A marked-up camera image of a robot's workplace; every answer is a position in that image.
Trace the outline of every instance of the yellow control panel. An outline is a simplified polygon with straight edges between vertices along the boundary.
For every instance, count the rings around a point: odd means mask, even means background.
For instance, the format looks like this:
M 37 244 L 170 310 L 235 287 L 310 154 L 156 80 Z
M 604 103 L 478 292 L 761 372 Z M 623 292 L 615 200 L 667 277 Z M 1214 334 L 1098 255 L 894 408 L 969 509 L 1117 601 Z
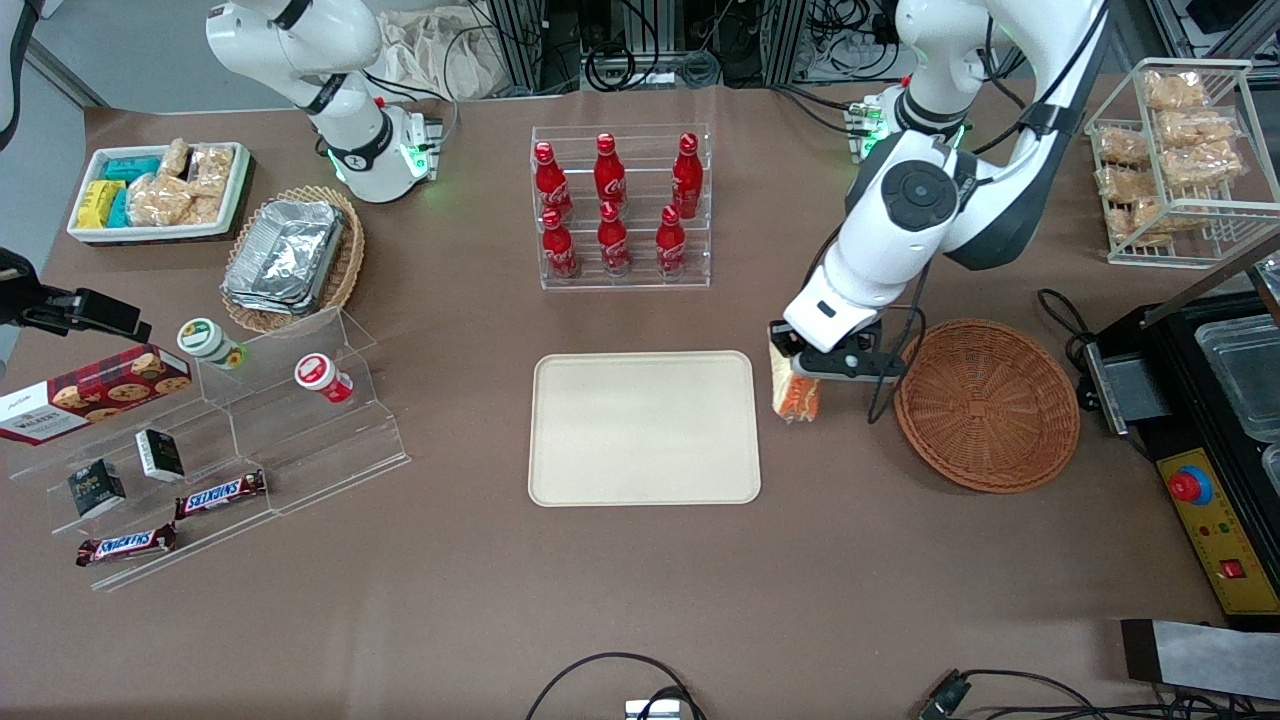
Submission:
M 1280 598 L 1204 451 L 1166 457 L 1156 468 L 1222 609 L 1233 615 L 1280 615 Z

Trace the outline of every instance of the red glass bottle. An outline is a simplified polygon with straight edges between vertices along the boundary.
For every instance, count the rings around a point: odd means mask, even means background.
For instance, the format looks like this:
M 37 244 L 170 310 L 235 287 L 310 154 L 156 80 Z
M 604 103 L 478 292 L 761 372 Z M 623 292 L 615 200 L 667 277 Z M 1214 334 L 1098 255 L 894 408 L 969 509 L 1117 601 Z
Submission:
M 680 227 L 680 210 L 675 205 L 662 209 L 658 225 L 658 272 L 673 281 L 685 274 L 685 228 Z
M 538 163 L 538 172 L 534 174 L 534 184 L 538 186 L 538 199 L 543 209 L 554 208 L 561 213 L 561 222 L 573 218 L 573 200 L 568 195 L 568 178 L 564 170 L 556 161 L 556 151 L 550 142 L 539 142 L 534 146 L 534 160 Z
M 600 229 L 595 237 L 600 241 L 600 259 L 604 272 L 613 278 L 621 278 L 631 272 L 631 251 L 627 250 L 627 228 L 618 219 L 621 208 L 617 202 L 600 202 Z
M 695 217 L 703 196 L 703 161 L 698 158 L 698 136 L 691 132 L 680 136 L 680 156 L 671 170 L 671 186 L 680 217 L 686 220 Z
M 600 202 L 617 202 L 618 217 L 627 215 L 627 170 L 618 160 L 617 142 L 602 132 L 595 138 L 595 192 Z
M 573 237 L 561 223 L 559 210 L 543 210 L 543 255 L 547 256 L 547 270 L 553 278 L 570 279 L 582 273 L 573 254 Z

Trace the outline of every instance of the brown table surface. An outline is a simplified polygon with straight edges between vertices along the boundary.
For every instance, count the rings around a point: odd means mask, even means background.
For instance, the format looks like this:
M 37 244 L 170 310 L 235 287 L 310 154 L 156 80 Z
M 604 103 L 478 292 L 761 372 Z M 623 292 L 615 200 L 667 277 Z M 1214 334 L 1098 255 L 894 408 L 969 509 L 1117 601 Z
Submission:
M 987 88 L 972 137 L 1012 117 Z M 695 119 L 714 133 L 712 287 L 544 293 L 530 128 Z M 259 161 L 250 208 L 288 187 L 337 186 L 297 111 L 91 111 L 87 133 L 90 150 L 243 142 Z M 983 273 L 937 263 L 931 323 L 998 320 L 1061 359 L 1066 333 L 1038 310 L 1037 288 L 1066 292 L 1101 329 L 1190 282 L 1105 261 L 1091 170 L 1087 145 L 1073 143 L 1019 261 Z M 1152 468 L 1101 418 L 1084 418 L 1060 478 L 1002 497 L 934 473 L 892 413 L 868 427 L 867 384 L 828 383 L 813 424 L 769 410 L 765 323 L 842 218 L 852 176 L 838 135 L 767 91 L 465 105 L 438 182 L 357 204 L 369 247 L 348 310 L 380 342 L 378 391 L 413 461 L 115 593 L 92 593 L 70 548 L 50 542 L 41 492 L 0 483 L 4 715 L 522 717 L 557 670 L 605 650 L 669 662 L 713 717 L 902 717 L 952 666 L 1044 673 L 1100 702 L 1148 700 L 1125 680 L 1116 619 L 1221 616 Z M 191 316 L 224 316 L 228 247 L 92 249 L 59 233 L 42 278 L 140 305 L 165 343 Z M 24 331 L 5 387 L 124 346 Z M 723 348 L 755 369 L 758 500 L 529 500 L 540 357 Z M 562 682 L 540 716 L 618 717 L 623 700 L 663 684 L 609 661 Z M 996 679 L 965 707 L 1019 700 L 1064 698 Z

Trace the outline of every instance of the walkers cookie box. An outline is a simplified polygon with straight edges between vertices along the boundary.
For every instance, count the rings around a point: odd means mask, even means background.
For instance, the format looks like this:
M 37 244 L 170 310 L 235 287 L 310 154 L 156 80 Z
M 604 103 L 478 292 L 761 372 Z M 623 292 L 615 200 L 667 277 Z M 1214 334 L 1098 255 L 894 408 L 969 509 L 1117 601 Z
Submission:
M 40 445 L 191 386 L 191 370 L 140 345 L 0 397 L 0 437 Z

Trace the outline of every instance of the woven basket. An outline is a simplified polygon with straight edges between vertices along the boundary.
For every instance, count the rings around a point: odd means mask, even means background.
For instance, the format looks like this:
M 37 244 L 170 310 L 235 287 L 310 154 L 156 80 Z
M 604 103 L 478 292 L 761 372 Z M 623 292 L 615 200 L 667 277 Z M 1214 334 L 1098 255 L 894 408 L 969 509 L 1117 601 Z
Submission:
M 346 305 L 347 300 L 351 299 L 351 291 L 356 288 L 360 264 L 365 260 L 365 229 L 360 225 L 360 218 L 356 217 L 356 209 L 351 206 L 351 201 L 328 187 L 312 186 L 285 190 L 271 200 L 324 201 L 342 209 L 344 222 L 342 224 L 342 234 L 338 240 L 342 245 L 333 258 L 333 265 L 329 266 L 329 277 L 325 278 L 324 292 L 320 295 L 320 305 L 316 307 L 316 311 Z M 227 260 L 228 269 L 236 261 L 236 256 L 239 255 L 241 246 L 244 245 L 244 236 L 248 234 L 248 228 L 253 225 L 253 220 L 257 219 L 265 206 L 266 204 L 264 202 L 257 210 L 253 210 L 244 227 L 241 228 L 239 234 L 236 236 L 232 256 Z M 223 305 L 227 306 L 227 313 L 232 316 L 232 320 L 236 320 L 237 325 L 260 333 L 280 329 L 294 320 L 305 318 L 305 315 L 289 315 L 287 313 L 250 310 L 236 305 L 227 296 L 223 296 Z
M 1059 475 L 1080 438 L 1075 391 L 1023 333 L 986 320 L 932 328 L 893 397 L 913 447 L 951 480 L 1014 493 Z

